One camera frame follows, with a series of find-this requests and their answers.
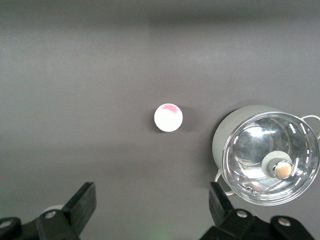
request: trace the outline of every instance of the gray surface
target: gray surface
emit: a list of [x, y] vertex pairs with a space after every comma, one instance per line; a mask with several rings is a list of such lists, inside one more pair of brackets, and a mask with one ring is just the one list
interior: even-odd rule
[[[198, 239], [213, 224], [223, 117], [249, 104], [320, 115], [319, 12], [316, 1], [1, 1], [0, 217], [26, 223], [95, 181], [83, 240]], [[154, 126], [163, 103], [182, 109], [176, 132]], [[319, 186], [274, 207], [230, 199], [320, 239]]]

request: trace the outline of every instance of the pot handle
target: pot handle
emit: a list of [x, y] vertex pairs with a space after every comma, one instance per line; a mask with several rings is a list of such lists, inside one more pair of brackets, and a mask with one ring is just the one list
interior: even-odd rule
[[[215, 175], [215, 178], [214, 178], [214, 181], [215, 181], [216, 183], [218, 182], [218, 179], [220, 178], [220, 176], [221, 176], [222, 173], [223, 173], [222, 169], [219, 169], [218, 172], [217, 172], [217, 174]], [[234, 192], [233, 190], [231, 190], [231, 191], [225, 191], [224, 193], [225, 193], [225, 195], [227, 195], [227, 196], [231, 196], [231, 195], [235, 194], [235, 192]]]
[[[316, 115], [307, 115], [307, 116], [302, 116], [301, 119], [304, 120], [304, 119], [307, 119], [307, 118], [314, 118], [314, 119], [317, 119], [319, 121], [319, 124], [320, 124], [320, 117], [316, 116]], [[320, 131], [316, 134], [316, 138], [318, 140], [320, 140]]]

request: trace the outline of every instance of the cooking pot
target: cooking pot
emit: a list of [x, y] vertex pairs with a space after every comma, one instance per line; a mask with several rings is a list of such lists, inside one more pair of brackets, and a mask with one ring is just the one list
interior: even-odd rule
[[220, 176], [246, 201], [273, 206], [301, 195], [319, 170], [320, 132], [279, 109], [251, 105], [235, 110], [218, 126], [212, 142]]

